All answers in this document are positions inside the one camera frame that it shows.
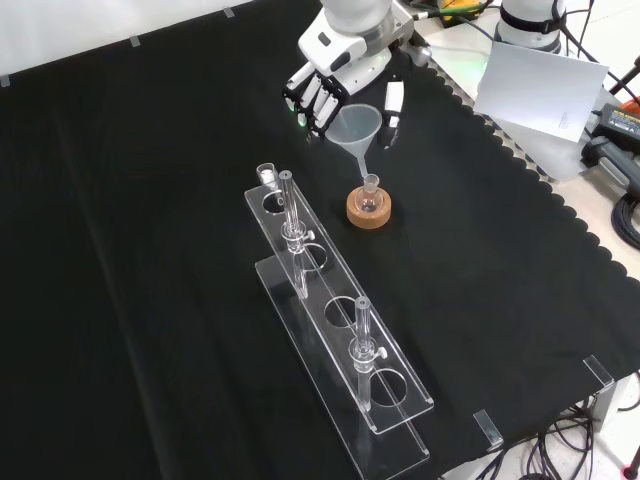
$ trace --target funnel stem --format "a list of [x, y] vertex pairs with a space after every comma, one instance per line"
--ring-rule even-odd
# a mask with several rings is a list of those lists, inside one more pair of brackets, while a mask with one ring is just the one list
[[366, 177], [368, 175], [367, 172], [367, 162], [365, 162], [364, 160], [364, 155], [362, 155], [361, 157], [357, 157], [358, 158], [358, 166], [360, 167], [360, 174], [362, 175], [362, 178]]

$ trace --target acrylic base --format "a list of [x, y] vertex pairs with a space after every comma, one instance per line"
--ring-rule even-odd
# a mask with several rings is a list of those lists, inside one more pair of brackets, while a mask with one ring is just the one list
[[[273, 256], [258, 262], [256, 270], [360, 477], [386, 480], [426, 461], [429, 451], [411, 421], [382, 434], [371, 429], [278, 258]], [[377, 399], [389, 405], [384, 408], [400, 408], [392, 405], [393, 385], [386, 381], [372, 382], [371, 388], [374, 407], [381, 407]]]

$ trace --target white paper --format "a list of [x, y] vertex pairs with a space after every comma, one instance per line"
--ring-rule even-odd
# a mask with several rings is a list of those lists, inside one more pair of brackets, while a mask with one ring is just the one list
[[577, 142], [609, 67], [495, 42], [475, 111]]

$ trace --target white wall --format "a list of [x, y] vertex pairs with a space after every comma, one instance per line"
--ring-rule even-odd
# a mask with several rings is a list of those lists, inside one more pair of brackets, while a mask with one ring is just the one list
[[0, 0], [0, 75], [249, 0]]

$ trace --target robotic hand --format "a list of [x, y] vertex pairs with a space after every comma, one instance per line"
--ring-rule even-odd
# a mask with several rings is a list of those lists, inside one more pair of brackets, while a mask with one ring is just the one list
[[[418, 65], [430, 54], [414, 32], [413, 17], [397, 0], [321, 1], [324, 8], [298, 41], [308, 62], [283, 90], [298, 123], [316, 136], [324, 136], [350, 96], [384, 71], [394, 49], [406, 49]], [[386, 128], [397, 128], [403, 97], [396, 78], [387, 89]]]

